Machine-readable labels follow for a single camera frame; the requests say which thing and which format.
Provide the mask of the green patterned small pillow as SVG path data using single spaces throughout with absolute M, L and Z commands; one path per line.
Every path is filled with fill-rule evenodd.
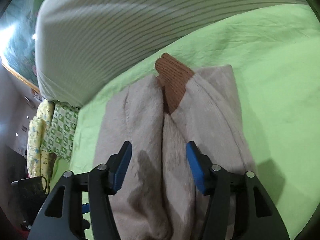
M 41 150 L 70 161 L 78 115 L 78 108 L 56 102 L 52 122 L 44 134 Z

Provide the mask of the green bed sheet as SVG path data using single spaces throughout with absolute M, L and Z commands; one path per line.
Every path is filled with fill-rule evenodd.
M 244 12 L 164 51 L 195 69 L 232 65 L 259 177 L 295 238 L 319 204 L 319 22 L 311 8 Z

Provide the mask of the beige knit sweater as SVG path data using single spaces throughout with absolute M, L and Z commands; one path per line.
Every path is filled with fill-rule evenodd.
M 93 164 L 131 142 L 123 187 L 110 198 L 121 239 L 197 239 L 209 198 L 195 187 L 187 143 L 229 172 L 256 169 L 233 68 L 192 70 L 166 53 L 155 68 L 107 103 Z

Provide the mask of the white striped bolster pillow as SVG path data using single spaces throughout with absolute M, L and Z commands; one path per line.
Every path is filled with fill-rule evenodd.
M 214 22 L 306 0 L 44 0 L 35 65 L 41 95 L 83 106 L 115 77 Z

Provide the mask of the gold framed landscape painting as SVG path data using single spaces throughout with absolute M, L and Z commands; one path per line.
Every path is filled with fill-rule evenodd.
M 36 64 L 36 21 L 44 0 L 11 0 L 1 15 L 1 62 L 14 76 L 39 89 Z

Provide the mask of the yellow cartoon print quilt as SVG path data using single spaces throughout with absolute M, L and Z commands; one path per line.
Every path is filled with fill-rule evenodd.
M 27 138 L 27 170 L 29 177 L 43 176 L 48 182 L 53 173 L 55 155 L 41 149 L 43 137 L 49 128 L 54 104 L 44 99 L 38 106 L 36 115 L 29 122 Z

